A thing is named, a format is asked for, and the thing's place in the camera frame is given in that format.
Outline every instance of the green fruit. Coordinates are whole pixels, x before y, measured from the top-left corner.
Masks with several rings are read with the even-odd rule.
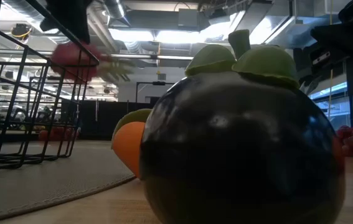
[[[259,46],[245,52],[232,69],[235,72],[277,78],[296,88],[299,87],[293,58],[282,48],[274,45]]]
[[[234,31],[228,35],[228,42],[232,46],[236,58],[239,59],[251,49],[250,31],[247,29]]]
[[[187,77],[198,73],[218,73],[232,71],[236,62],[233,54],[221,45],[207,45],[201,49],[187,66],[185,74]]]
[[[130,122],[134,122],[134,121],[146,122],[150,113],[151,113],[151,109],[140,109],[137,111],[130,112],[127,115],[123,116],[115,126],[112,139],[114,139],[116,132],[122,126],[124,126]]]

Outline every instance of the wooden table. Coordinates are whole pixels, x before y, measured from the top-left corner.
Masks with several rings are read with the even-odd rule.
[[[337,224],[353,224],[353,158],[347,159],[344,208]],[[152,213],[139,180],[73,202],[22,215],[0,224],[159,223]]]

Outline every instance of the window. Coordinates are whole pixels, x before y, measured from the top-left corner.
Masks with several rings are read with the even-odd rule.
[[[315,104],[328,116],[330,89],[309,95]],[[351,125],[351,106],[347,95],[347,83],[335,85],[331,89],[330,123],[334,129]]]

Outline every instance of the carpet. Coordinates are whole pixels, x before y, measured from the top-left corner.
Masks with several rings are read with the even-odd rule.
[[[0,219],[86,197],[134,179],[110,145],[78,141],[68,159],[0,170]],[[2,152],[13,152],[18,147],[4,145]],[[29,151],[34,147],[41,149],[39,143],[31,143]]]

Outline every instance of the orange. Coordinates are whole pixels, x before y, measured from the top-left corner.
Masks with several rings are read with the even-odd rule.
[[[115,154],[138,178],[140,178],[140,142],[143,137],[144,125],[144,122],[130,122],[122,126],[113,139]]]

